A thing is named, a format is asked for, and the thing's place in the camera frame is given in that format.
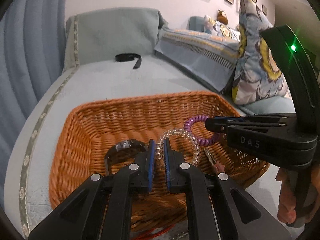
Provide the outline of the person's right hand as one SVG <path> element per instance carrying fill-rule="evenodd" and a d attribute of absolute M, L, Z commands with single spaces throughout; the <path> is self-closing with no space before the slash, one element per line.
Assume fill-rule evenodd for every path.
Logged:
<path fill-rule="evenodd" d="M 297 218 L 297 214 L 295 211 L 296 197 L 295 194 L 291 191 L 289 179 L 287 178 L 287 172 L 285 169 L 279 169 L 276 176 L 276 181 L 281 181 L 277 218 L 282 223 L 291 224 Z M 312 167 L 311 182 L 317 190 L 318 194 L 314 208 L 308 215 L 306 215 L 307 223 L 311 222 L 317 210 L 319 209 L 319 164 L 315 164 Z"/>

